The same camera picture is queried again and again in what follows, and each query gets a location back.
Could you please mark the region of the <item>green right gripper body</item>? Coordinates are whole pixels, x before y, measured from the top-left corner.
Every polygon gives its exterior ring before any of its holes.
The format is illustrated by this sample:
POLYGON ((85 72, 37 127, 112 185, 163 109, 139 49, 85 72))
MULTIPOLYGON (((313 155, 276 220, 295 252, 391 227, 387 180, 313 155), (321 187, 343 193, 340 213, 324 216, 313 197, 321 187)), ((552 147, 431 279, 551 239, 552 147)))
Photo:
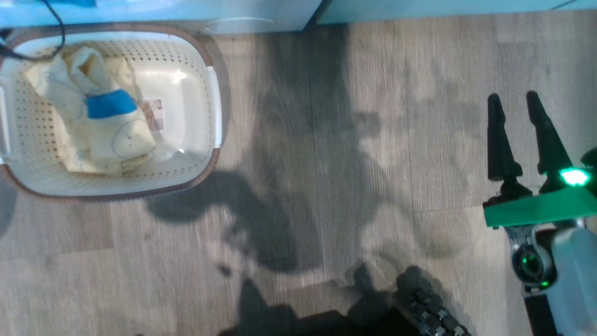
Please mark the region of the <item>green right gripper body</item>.
POLYGON ((596 215, 596 181, 534 195, 516 180, 503 181, 496 196, 483 202, 487 227, 520 227, 596 215))

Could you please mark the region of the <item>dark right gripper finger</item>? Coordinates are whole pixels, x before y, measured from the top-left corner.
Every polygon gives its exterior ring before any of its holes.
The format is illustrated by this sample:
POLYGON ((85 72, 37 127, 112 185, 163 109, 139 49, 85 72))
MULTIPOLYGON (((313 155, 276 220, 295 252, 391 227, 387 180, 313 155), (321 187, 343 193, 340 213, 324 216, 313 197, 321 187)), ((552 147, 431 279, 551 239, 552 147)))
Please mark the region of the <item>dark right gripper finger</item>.
POLYGON ((498 94, 487 98, 487 175, 491 181, 516 180, 522 168, 514 159, 505 130, 505 111, 498 94))
POLYGON ((556 131, 550 117, 548 117, 539 94, 534 90, 526 93, 528 115, 535 127, 537 148, 539 150, 539 174, 559 172, 573 166, 570 157, 556 131))

